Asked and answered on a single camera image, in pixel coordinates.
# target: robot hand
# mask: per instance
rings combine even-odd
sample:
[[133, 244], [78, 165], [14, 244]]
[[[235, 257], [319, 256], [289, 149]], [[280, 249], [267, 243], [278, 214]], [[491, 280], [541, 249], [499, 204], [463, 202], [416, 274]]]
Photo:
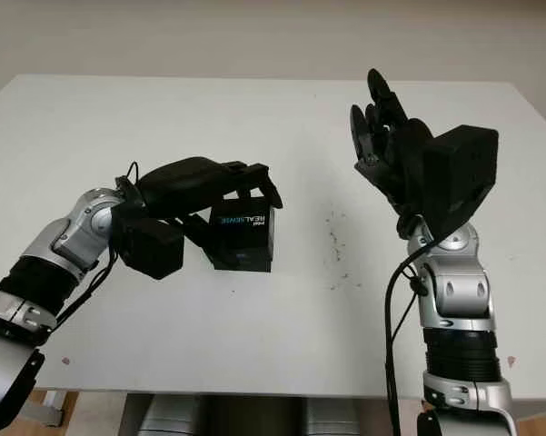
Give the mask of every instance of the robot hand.
[[[398, 234], [409, 240], [410, 255], [393, 273], [384, 305], [393, 434], [401, 434], [393, 341], [418, 298], [428, 350], [424, 398], [433, 406], [420, 415], [418, 434], [514, 436], [509, 383], [495, 354], [490, 285], [478, 235], [467, 223], [494, 185], [498, 133], [461, 125], [433, 137], [426, 124], [407, 117], [376, 70], [367, 80], [374, 104], [365, 114], [351, 110], [355, 168], [386, 195], [400, 215]], [[392, 292], [406, 268], [414, 295], [394, 330]]]
[[374, 104], [354, 105], [350, 121], [355, 165], [400, 215], [398, 234], [410, 239], [424, 220], [435, 239], [465, 224], [495, 182], [498, 134], [460, 125], [433, 137], [424, 122], [408, 118], [376, 70], [367, 76]]
[[[283, 206], [268, 167], [260, 163], [248, 166], [192, 157], [141, 179], [136, 163], [134, 167], [135, 183], [121, 176], [115, 190], [85, 193], [65, 218], [39, 233], [0, 282], [0, 430], [14, 419], [35, 386], [45, 360], [36, 347], [91, 296], [118, 256], [127, 266], [162, 279], [182, 267], [185, 235], [210, 256], [225, 257], [218, 234], [195, 212], [228, 193], [249, 197], [254, 188], [272, 207]], [[59, 314], [105, 248], [107, 266]]]

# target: wooden floor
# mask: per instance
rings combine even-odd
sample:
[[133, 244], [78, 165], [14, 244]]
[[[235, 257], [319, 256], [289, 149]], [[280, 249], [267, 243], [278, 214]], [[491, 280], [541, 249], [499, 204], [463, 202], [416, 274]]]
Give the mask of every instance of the wooden floor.
[[[73, 415], [74, 404], [79, 396], [79, 392], [68, 392], [63, 403], [63, 425], [58, 428], [45, 427], [44, 425], [29, 421], [24, 418], [16, 418], [7, 429], [0, 431], [0, 436], [64, 436], [69, 426], [69, 421]], [[30, 400], [42, 402], [45, 397], [44, 391], [34, 391], [30, 394]]]
[[[45, 396], [43, 391], [35, 391], [31, 394], [31, 400], [41, 402]], [[78, 392], [68, 392], [63, 409], [65, 419], [60, 428], [47, 428], [37, 422], [22, 418], [16, 419], [7, 429], [0, 431], [0, 436], [64, 436], [69, 421], [73, 415], [74, 404]], [[534, 420], [521, 421], [519, 423], [519, 436], [546, 436], [546, 416]]]
[[519, 423], [519, 436], [546, 436], [546, 416]]

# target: white tabletop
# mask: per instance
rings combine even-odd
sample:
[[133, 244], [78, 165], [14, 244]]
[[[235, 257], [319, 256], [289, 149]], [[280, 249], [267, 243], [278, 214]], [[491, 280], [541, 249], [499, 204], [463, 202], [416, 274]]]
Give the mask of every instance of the white tabletop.
[[[392, 87], [435, 134], [501, 134], [498, 182], [472, 222], [503, 375], [514, 397], [546, 398], [546, 123], [508, 84]], [[349, 107], [368, 101], [363, 81], [17, 77], [0, 93], [0, 278], [132, 160], [142, 173], [192, 155], [261, 162], [285, 205], [270, 274], [217, 272], [189, 242], [161, 282], [118, 264], [44, 347], [38, 384], [383, 396], [383, 293], [406, 251], [391, 207], [352, 168]], [[399, 313], [411, 294], [396, 292]], [[422, 394], [416, 312], [395, 346], [402, 396]]]

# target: wire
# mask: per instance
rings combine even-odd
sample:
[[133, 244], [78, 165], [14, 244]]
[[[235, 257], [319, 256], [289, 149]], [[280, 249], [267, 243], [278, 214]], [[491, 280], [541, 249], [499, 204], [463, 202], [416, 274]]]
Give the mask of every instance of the wire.
[[416, 274], [416, 270], [414, 270], [414, 267], [411, 265], [408, 265], [407, 268], [410, 270], [412, 275], [409, 275], [406, 271], [402, 271], [403, 276], [408, 280], [410, 280], [412, 277], [416, 277], [417, 274]]
[[113, 265], [117, 261], [117, 253], [109, 247], [109, 261], [107, 265], [99, 270], [97, 274], [94, 275], [93, 279], [87, 286], [87, 289], [79, 296], [76, 300], [74, 300], [71, 304], [68, 305], [68, 307], [56, 318], [56, 327], [53, 328], [52, 332], [55, 332], [63, 323], [65, 323], [66, 320], [68, 320], [73, 313], [77, 311], [79, 307], [81, 307], [91, 296], [93, 295], [93, 292], [101, 286], [101, 284], [105, 281], [105, 279], [109, 276], [109, 273], [113, 269]]
[[129, 169], [127, 170], [127, 174], [125, 175], [127, 178], [131, 175], [131, 171], [135, 168], [135, 183], [139, 182], [139, 164], [137, 161], [131, 162], [131, 165], [129, 165]]
[[398, 392], [396, 388], [396, 376], [393, 362], [393, 335], [392, 335], [392, 294], [393, 288], [400, 275], [413, 261], [418, 259], [432, 247], [438, 245], [440, 241], [435, 240], [427, 243], [414, 253], [410, 254], [402, 263], [398, 265], [393, 272], [388, 287], [385, 291], [384, 318], [385, 318], [385, 379], [388, 393], [388, 408], [390, 410], [390, 420], [392, 422], [393, 436], [401, 436], [400, 430], [400, 410], [398, 408]]
[[412, 308], [414, 302], [416, 301], [417, 296], [418, 296], [418, 294], [416, 292], [414, 292], [413, 295], [412, 295], [412, 298], [410, 299], [410, 302], [406, 306], [406, 310], [403, 311], [402, 318], [400, 318], [400, 320], [398, 321], [398, 325], [396, 326], [395, 330], [393, 331], [392, 342], [394, 342], [396, 340], [396, 336], [398, 335], [398, 331], [400, 330], [400, 327], [402, 327], [403, 322], [406, 320], [406, 316], [408, 316], [408, 312], [410, 311], [410, 309]]
[[[414, 267], [411, 265], [408, 265], [407, 268], [410, 270], [412, 275], [409, 275], [405, 270], [402, 271], [403, 276], [412, 283], [413, 280], [416, 280], [416, 277], [418, 277], [418, 274], [416, 273], [416, 270], [414, 270]], [[398, 325], [396, 326], [395, 330], [393, 331], [392, 335], [392, 342], [396, 340], [396, 335], [398, 334], [398, 331], [402, 327], [403, 322], [406, 320], [406, 316], [408, 316], [408, 312], [412, 308], [414, 302], [416, 301], [416, 297], [418, 296], [418, 293], [414, 291], [412, 298], [410, 299], [410, 302], [406, 306], [406, 309], [403, 311], [402, 318], [398, 321]]]

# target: black joint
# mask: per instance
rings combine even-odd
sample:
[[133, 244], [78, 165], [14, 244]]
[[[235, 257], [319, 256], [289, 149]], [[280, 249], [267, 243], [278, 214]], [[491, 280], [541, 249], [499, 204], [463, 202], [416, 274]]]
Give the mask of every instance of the black joint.
[[418, 415], [416, 424], [418, 436], [442, 436], [438, 417], [433, 411], [425, 411]]
[[420, 277], [412, 277], [410, 279], [410, 287], [412, 288], [414, 293], [416, 293], [420, 297], [425, 297], [426, 295], [428, 295], [428, 289], [426, 288], [426, 286], [424, 286]]
[[494, 332], [423, 329], [428, 372], [471, 382], [499, 382]]

